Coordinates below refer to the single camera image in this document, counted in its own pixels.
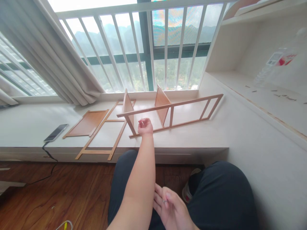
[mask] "bottle label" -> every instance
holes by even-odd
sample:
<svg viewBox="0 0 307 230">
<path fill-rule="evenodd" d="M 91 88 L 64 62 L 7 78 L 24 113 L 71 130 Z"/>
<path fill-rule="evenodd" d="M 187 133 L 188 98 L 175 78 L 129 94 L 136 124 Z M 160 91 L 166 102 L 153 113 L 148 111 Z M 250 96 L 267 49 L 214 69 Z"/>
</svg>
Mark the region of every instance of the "bottle label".
<svg viewBox="0 0 307 230">
<path fill-rule="evenodd" d="M 267 65 L 274 66 L 278 61 L 282 58 L 282 52 L 275 52 L 273 53 L 272 57 L 267 61 Z"/>
<path fill-rule="evenodd" d="M 296 57 L 296 55 L 297 54 L 295 53 L 284 54 L 282 52 L 275 52 L 266 64 L 269 66 L 288 65 Z"/>
</svg>

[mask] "leg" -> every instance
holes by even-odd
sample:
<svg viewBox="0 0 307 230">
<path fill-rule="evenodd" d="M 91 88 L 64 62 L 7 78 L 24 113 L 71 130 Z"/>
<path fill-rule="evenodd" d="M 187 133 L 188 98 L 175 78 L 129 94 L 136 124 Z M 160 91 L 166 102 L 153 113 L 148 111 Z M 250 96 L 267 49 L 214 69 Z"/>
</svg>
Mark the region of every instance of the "leg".
<svg viewBox="0 0 307 230">
<path fill-rule="evenodd" d="M 219 161 L 192 175 L 187 205 L 200 229 L 259 229 L 249 182 L 236 166 Z"/>
<path fill-rule="evenodd" d="M 137 158 L 137 151 L 129 150 L 121 155 L 116 163 L 112 185 L 111 185 L 111 195 L 110 204 L 108 212 L 108 225 L 112 222 L 116 216 L 119 207 L 121 206 L 122 199 L 124 197 L 126 185 L 134 166 L 134 162 Z M 150 230 L 154 229 L 164 229 L 163 223 L 160 219 L 158 213 L 153 209 L 153 214 L 151 217 L 151 222 L 149 226 Z"/>
</svg>

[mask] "gray curtain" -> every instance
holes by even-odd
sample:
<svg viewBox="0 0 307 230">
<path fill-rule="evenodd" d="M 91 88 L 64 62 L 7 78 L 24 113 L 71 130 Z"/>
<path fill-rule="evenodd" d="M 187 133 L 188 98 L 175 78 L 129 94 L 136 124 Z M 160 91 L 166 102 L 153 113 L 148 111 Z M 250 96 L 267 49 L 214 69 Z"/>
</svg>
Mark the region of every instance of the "gray curtain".
<svg viewBox="0 0 307 230">
<path fill-rule="evenodd" d="M 46 2 L 0 0 L 0 30 L 68 103 L 93 103 L 104 92 Z"/>
</svg>

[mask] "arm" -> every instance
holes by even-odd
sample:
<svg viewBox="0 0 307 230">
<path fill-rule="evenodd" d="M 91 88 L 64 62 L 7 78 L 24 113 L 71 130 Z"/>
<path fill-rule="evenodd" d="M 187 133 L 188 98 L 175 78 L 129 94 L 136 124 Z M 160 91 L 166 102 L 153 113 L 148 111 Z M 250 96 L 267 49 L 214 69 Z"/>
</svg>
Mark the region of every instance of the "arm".
<svg viewBox="0 0 307 230">
<path fill-rule="evenodd" d="M 149 228 L 155 187 L 153 126 L 149 118 L 139 120 L 138 132 L 142 136 L 138 156 L 122 204 L 108 230 Z"/>
</svg>

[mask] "black cable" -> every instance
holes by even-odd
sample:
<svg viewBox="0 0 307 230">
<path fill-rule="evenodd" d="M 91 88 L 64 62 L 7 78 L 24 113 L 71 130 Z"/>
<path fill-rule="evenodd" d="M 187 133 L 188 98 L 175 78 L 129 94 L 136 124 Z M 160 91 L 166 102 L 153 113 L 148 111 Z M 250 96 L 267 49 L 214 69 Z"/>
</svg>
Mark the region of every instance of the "black cable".
<svg viewBox="0 0 307 230">
<path fill-rule="evenodd" d="M 47 179 L 47 178 L 51 177 L 51 176 L 52 176 L 52 172 L 53 172 L 53 170 L 54 170 L 54 167 L 55 167 L 55 166 L 58 164 L 58 162 L 59 162 L 57 159 L 55 159 L 53 156 L 51 156 L 51 154 L 50 154 L 47 150 L 45 150 L 45 146 L 46 146 L 48 143 L 49 143 L 49 142 L 46 142 L 46 143 L 43 145 L 43 148 L 42 148 L 42 149 L 48 154 L 48 156 L 49 156 L 51 159 L 55 160 L 56 163 L 55 163 L 55 165 L 52 167 L 49 176 L 47 176 L 47 177 L 45 177 L 45 178 L 42 178 L 42 179 L 40 179 L 40 180 L 37 180 L 37 181 L 35 181 L 35 182 L 31 183 L 31 184 L 40 182 L 40 181 L 42 181 L 42 180 L 44 180 L 44 179 Z"/>
</svg>

